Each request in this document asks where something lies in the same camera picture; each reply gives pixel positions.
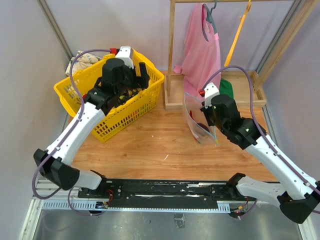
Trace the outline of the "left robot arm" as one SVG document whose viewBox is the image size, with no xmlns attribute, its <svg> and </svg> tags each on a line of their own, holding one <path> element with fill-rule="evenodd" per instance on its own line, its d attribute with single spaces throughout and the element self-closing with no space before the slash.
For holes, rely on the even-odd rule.
<svg viewBox="0 0 320 240">
<path fill-rule="evenodd" d="M 95 126 L 120 105 L 127 90 L 147 88 L 149 75 L 144 62 L 139 63 L 140 75 L 124 60 L 111 58 L 102 66 L 102 75 L 82 99 L 81 107 L 67 128 L 46 150 L 33 155 L 40 174 L 63 190 L 87 188 L 96 198 L 107 193 L 102 176 L 93 171 L 81 171 L 72 166 L 74 157 Z"/>
</svg>

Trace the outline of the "yellow clothes hanger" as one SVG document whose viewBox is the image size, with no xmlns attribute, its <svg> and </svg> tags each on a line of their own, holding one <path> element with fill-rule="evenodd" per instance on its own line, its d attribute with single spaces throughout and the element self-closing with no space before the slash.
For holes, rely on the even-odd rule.
<svg viewBox="0 0 320 240">
<path fill-rule="evenodd" d="M 236 34 L 234 36 L 234 39 L 233 39 L 233 42 L 231 44 L 231 47 L 229 49 L 229 52 L 227 54 L 227 57 L 225 59 L 225 62 L 224 62 L 224 66 L 227 67 L 230 62 L 231 62 L 231 59 L 233 57 L 233 54 L 234 54 L 234 51 L 235 51 L 235 48 L 236 48 L 236 45 L 237 45 L 237 42 L 238 42 L 238 39 L 239 39 L 239 36 L 240 36 L 240 33 L 241 33 L 241 30 L 243 28 L 243 25 L 244 25 L 244 22 L 245 22 L 245 19 L 248 15 L 248 12 L 250 11 L 251 9 L 251 5 L 252 5 L 252 1 L 251 0 L 248 0 L 247 1 L 247 6 L 246 6 L 246 9 L 242 15 L 242 17 L 240 17 L 240 22 L 239 22 L 239 26 L 237 28 L 237 31 L 236 31 Z"/>
</svg>

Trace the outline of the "red chili pepper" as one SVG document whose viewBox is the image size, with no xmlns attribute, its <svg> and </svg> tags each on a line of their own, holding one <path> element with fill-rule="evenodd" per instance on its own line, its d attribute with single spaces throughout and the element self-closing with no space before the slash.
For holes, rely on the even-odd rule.
<svg viewBox="0 0 320 240">
<path fill-rule="evenodd" d="M 194 118 L 193 118 L 193 111 L 189 110 L 188 112 L 188 125 L 194 126 L 196 124 Z"/>
</svg>

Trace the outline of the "aluminium frame post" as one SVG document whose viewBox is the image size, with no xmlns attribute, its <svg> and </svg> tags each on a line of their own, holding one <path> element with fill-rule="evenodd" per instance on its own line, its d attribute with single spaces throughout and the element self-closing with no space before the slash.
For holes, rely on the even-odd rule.
<svg viewBox="0 0 320 240">
<path fill-rule="evenodd" d="M 51 8 L 46 0 L 37 0 L 39 7 L 41 8 L 45 18 L 47 19 L 53 33 L 55 34 L 58 42 L 60 43 L 64 53 L 67 58 L 70 60 L 73 57 L 72 51 L 51 11 Z"/>
<path fill-rule="evenodd" d="M 298 13 L 298 10 L 302 7 L 302 3 L 304 3 L 304 0 L 294 0 L 292 4 L 290 5 L 287 13 L 285 14 L 282 22 L 280 23 L 277 31 L 275 32 L 275 35 L 271 39 L 271 42 L 269 43 L 264 55 L 262 56 L 257 68 L 256 73 L 259 75 L 262 70 L 264 69 L 265 65 L 267 64 L 268 59 L 271 57 L 271 54 L 274 52 L 276 46 L 280 42 L 281 38 L 285 34 L 286 30 L 292 23 L 294 17 Z"/>
</svg>

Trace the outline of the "patterned cloth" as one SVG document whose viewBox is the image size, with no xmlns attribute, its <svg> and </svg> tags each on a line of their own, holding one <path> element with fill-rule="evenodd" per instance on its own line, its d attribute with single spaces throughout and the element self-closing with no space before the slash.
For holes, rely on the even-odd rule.
<svg viewBox="0 0 320 240">
<path fill-rule="evenodd" d="M 78 55 L 80 55 L 82 52 L 83 52 L 83 51 L 78 50 L 78 51 L 77 51 L 77 54 L 76 54 L 76 57 L 77 57 Z M 71 58 L 68 66 L 67 66 L 67 68 L 66 68 L 66 70 L 65 70 L 65 74 L 66 74 L 67 76 L 70 75 L 70 67 L 71 67 L 71 64 L 72 64 L 72 62 L 73 62 L 74 59 L 75 59 L 75 57 L 72 57 L 72 58 Z M 84 69 L 90 67 L 91 65 L 99 62 L 100 60 L 102 60 L 101 57 L 96 56 L 96 55 L 93 55 L 93 54 L 91 54 L 91 53 L 86 53 L 86 54 L 82 55 L 81 57 L 79 57 L 79 58 L 75 61 L 74 65 L 73 65 L 73 68 L 72 68 L 72 74 L 75 74 L 78 70 L 84 70 Z"/>
</svg>

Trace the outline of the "green cloth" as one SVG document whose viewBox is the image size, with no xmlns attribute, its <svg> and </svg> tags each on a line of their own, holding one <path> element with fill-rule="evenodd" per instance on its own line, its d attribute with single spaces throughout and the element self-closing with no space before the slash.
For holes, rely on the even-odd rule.
<svg viewBox="0 0 320 240">
<path fill-rule="evenodd" d="M 224 78 L 221 78 L 220 80 L 219 92 L 221 95 L 228 95 L 230 98 L 234 98 L 233 86 L 228 80 Z"/>
</svg>

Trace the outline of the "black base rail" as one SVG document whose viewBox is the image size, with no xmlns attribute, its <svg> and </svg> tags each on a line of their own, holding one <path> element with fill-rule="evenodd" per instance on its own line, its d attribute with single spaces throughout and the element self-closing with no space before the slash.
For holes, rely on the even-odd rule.
<svg viewBox="0 0 320 240">
<path fill-rule="evenodd" d="M 78 189 L 80 199 L 93 199 L 94 210 L 156 212 L 226 212 L 227 202 L 253 201 L 236 193 L 226 181 L 104 179 L 95 190 Z"/>
</svg>

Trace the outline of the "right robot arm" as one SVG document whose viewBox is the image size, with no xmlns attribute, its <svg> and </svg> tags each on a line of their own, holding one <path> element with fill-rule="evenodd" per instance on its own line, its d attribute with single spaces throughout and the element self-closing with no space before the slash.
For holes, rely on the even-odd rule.
<svg viewBox="0 0 320 240">
<path fill-rule="evenodd" d="M 201 95 L 204 102 L 200 110 L 209 126 L 217 127 L 231 143 L 258 159 L 279 181 L 267 183 L 236 173 L 227 181 L 227 196 L 267 202 L 302 224 L 320 203 L 319 181 L 290 160 L 254 119 L 241 117 L 233 98 L 218 93 Z"/>
</svg>

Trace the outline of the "teal clothes hanger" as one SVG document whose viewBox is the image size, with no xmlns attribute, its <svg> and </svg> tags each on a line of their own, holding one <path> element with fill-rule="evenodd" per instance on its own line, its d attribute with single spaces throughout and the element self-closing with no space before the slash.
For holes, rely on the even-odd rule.
<svg viewBox="0 0 320 240">
<path fill-rule="evenodd" d="M 214 6 L 211 7 L 211 8 L 209 8 L 206 3 L 202 4 L 202 10 L 206 11 L 206 15 L 203 15 L 203 20 L 201 22 L 201 27 L 202 27 L 203 37 L 207 42 L 209 42 L 209 39 L 208 39 L 208 36 L 206 34 L 206 30 L 205 30 L 205 26 L 206 26 L 205 22 L 209 23 L 212 26 L 214 34 L 218 33 L 215 21 L 214 21 L 213 16 L 212 16 L 213 10 L 217 7 L 217 2 L 218 1 L 215 0 L 214 1 Z"/>
</svg>

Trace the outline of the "clear zip top bag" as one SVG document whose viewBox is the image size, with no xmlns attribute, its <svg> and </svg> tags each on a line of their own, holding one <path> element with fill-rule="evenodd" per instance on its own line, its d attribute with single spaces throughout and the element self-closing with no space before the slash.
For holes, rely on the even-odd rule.
<svg viewBox="0 0 320 240">
<path fill-rule="evenodd" d="M 216 134 L 216 127 L 208 125 L 205 115 L 200 110 L 201 107 L 202 107 L 202 103 L 198 98 L 190 95 L 187 92 L 184 93 L 183 102 L 182 102 L 182 113 L 183 113 L 184 121 L 188 125 L 189 110 L 192 110 L 193 118 L 194 118 L 194 121 L 196 122 L 195 125 L 188 125 L 193 138 L 198 144 L 213 144 L 218 146 L 219 142 Z M 202 123 L 207 125 L 211 133 L 210 136 L 198 137 L 196 134 L 197 123 Z"/>
</svg>

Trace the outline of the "pink shirt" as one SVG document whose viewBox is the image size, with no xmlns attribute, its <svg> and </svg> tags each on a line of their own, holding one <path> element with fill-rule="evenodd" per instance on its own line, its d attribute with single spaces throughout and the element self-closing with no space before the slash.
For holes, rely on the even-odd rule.
<svg viewBox="0 0 320 240">
<path fill-rule="evenodd" d="M 184 92 L 200 100 L 203 98 L 199 90 L 221 68 L 219 35 L 214 34 L 212 26 L 206 21 L 204 24 L 209 42 L 203 36 L 202 20 L 206 15 L 203 4 L 197 3 L 192 10 L 184 39 L 184 60 L 182 65 L 175 65 L 173 69 L 174 73 L 184 75 Z"/>
</svg>

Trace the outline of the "left aluminium frame post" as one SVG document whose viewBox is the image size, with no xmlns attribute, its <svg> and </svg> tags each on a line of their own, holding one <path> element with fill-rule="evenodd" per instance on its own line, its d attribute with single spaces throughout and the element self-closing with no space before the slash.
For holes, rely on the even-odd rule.
<svg viewBox="0 0 320 240">
<path fill-rule="evenodd" d="M 39 7 L 41 8 L 45 18 L 47 19 L 53 33 L 55 34 L 58 42 L 60 43 L 64 53 L 67 58 L 70 60 L 73 57 L 72 51 L 51 11 L 51 8 L 46 0 L 37 0 Z"/>
</svg>

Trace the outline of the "yellow plastic basket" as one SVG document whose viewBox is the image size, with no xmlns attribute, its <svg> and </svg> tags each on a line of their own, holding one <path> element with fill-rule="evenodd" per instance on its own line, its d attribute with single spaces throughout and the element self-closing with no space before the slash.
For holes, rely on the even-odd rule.
<svg viewBox="0 0 320 240">
<path fill-rule="evenodd" d="M 108 59 L 114 57 L 115 54 L 106 54 L 102 60 L 84 70 L 78 70 L 73 75 L 73 80 L 81 95 L 86 94 L 94 87 L 94 83 L 102 76 L 103 64 L 105 64 Z M 145 63 L 147 73 L 150 77 L 148 88 L 140 91 L 137 95 L 126 101 L 125 104 L 113 108 L 110 113 L 93 128 L 91 134 L 100 142 L 107 141 L 158 104 L 161 86 L 165 76 L 147 57 L 136 50 L 133 51 L 132 60 L 138 76 L 141 75 L 140 70 L 138 70 L 139 63 Z M 74 90 L 70 77 L 59 81 L 53 88 L 59 96 L 59 100 L 64 109 L 71 117 L 74 117 L 81 107 L 81 100 Z"/>
</svg>

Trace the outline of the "right aluminium frame post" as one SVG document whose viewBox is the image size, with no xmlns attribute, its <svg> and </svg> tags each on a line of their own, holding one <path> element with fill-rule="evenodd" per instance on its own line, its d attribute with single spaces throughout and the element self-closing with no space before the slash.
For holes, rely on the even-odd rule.
<svg viewBox="0 0 320 240">
<path fill-rule="evenodd" d="M 271 42 L 269 43 L 264 55 L 262 56 L 257 68 L 256 73 L 259 75 L 262 70 L 264 69 L 265 65 L 267 64 L 268 59 L 271 57 L 271 54 L 274 52 L 276 46 L 280 42 L 281 38 L 285 34 L 286 30 L 292 23 L 294 17 L 298 13 L 298 10 L 302 7 L 302 3 L 304 3 L 304 0 L 294 0 L 292 4 L 290 5 L 287 13 L 285 14 L 282 22 L 280 23 L 277 31 L 275 32 L 275 35 L 271 39 Z"/>
</svg>

